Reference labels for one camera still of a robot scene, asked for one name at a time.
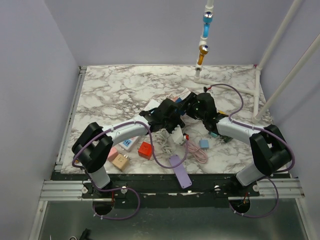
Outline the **white tiger cube socket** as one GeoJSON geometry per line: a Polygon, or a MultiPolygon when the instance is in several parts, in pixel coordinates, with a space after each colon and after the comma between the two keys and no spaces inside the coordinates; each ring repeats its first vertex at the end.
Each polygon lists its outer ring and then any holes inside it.
{"type": "Polygon", "coordinates": [[[182,100],[185,99],[189,94],[191,93],[191,91],[186,88],[182,93],[181,95],[179,96],[182,100]]]}

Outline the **teal plug adapter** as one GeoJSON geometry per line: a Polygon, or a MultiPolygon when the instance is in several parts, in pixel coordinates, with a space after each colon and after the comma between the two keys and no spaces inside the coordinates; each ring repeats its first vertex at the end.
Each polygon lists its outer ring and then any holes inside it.
{"type": "Polygon", "coordinates": [[[209,132],[209,135],[212,136],[213,138],[219,137],[218,134],[216,134],[216,133],[214,133],[214,132],[211,132],[211,131],[209,132]]]}

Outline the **light blue plug adapter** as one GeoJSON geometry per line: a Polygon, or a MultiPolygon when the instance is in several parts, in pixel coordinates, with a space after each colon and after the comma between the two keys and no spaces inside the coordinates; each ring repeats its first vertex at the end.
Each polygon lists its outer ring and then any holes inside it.
{"type": "Polygon", "coordinates": [[[200,139],[198,143],[201,150],[208,150],[210,147],[207,139],[200,139]]]}

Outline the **red cube socket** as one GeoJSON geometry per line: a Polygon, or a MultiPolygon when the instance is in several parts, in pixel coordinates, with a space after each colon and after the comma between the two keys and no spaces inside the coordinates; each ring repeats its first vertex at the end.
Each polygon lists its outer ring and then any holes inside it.
{"type": "Polygon", "coordinates": [[[152,145],[148,142],[143,141],[140,148],[138,149],[138,155],[146,160],[150,160],[153,155],[152,145]]]}

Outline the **dark green cube socket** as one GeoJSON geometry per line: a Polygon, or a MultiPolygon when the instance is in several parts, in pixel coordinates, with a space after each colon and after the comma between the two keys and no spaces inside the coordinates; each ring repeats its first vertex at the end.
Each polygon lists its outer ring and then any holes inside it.
{"type": "Polygon", "coordinates": [[[230,142],[233,138],[232,137],[229,137],[229,136],[221,136],[221,139],[225,142],[225,143],[228,143],[230,142]]]}

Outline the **white power strip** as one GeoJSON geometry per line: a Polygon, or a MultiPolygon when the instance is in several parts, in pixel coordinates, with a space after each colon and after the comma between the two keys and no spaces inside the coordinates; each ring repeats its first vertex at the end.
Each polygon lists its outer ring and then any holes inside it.
{"type": "MultiPolygon", "coordinates": [[[[154,109],[158,107],[160,103],[154,99],[151,99],[148,104],[143,109],[144,111],[149,111],[151,109],[154,109]]],[[[130,152],[133,146],[138,142],[138,140],[141,138],[141,136],[135,136],[130,139],[126,139],[122,142],[120,142],[118,145],[125,151],[130,152]]]]}

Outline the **pink cube socket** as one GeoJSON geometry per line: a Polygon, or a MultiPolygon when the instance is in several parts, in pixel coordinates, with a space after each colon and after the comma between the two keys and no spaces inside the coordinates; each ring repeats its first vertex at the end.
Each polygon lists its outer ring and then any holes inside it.
{"type": "Polygon", "coordinates": [[[110,149],[110,152],[109,152],[109,154],[108,154],[108,157],[107,157],[107,160],[109,161],[109,162],[112,162],[117,156],[118,156],[118,151],[117,151],[117,149],[115,148],[115,147],[112,147],[111,149],[110,149]]]}

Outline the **beige cube socket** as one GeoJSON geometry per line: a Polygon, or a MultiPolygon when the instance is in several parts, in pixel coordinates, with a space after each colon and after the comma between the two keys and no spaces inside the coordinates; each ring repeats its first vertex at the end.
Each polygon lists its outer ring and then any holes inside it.
{"type": "Polygon", "coordinates": [[[118,154],[112,164],[121,172],[123,172],[129,164],[129,158],[126,155],[118,154]]]}

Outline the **purple USB power strip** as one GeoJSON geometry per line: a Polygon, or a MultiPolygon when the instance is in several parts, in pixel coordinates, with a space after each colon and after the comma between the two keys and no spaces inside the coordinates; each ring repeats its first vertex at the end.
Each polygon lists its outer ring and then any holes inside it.
{"type": "MultiPolygon", "coordinates": [[[[169,158],[171,166],[177,165],[180,161],[181,159],[178,155],[173,155],[169,158]]],[[[182,163],[173,168],[173,171],[182,189],[186,189],[192,185],[192,180],[190,179],[182,163]]]]}

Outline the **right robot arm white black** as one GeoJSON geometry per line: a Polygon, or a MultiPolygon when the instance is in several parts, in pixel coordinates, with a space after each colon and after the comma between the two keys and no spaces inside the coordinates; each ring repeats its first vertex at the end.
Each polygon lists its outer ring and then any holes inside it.
{"type": "Polygon", "coordinates": [[[235,121],[229,115],[217,111],[214,98],[208,92],[191,92],[177,105],[180,112],[202,121],[209,132],[250,146],[253,162],[240,170],[230,183],[230,191],[236,196],[247,192],[251,183],[276,173],[293,161],[292,150],[277,126],[271,124],[259,127],[235,121]]]}

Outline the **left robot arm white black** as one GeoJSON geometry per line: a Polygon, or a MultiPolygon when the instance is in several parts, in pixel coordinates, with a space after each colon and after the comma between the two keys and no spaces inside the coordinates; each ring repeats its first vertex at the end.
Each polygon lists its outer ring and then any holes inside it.
{"type": "Polygon", "coordinates": [[[74,153],[72,166],[77,168],[75,161],[79,161],[79,168],[85,170],[94,183],[93,191],[101,198],[107,197],[111,191],[111,180],[105,163],[112,147],[161,129],[172,133],[176,127],[184,127],[181,113],[187,106],[183,100],[174,102],[165,99],[157,107],[143,110],[136,117],[118,125],[103,128],[96,122],[90,123],[71,148],[74,153]]]}

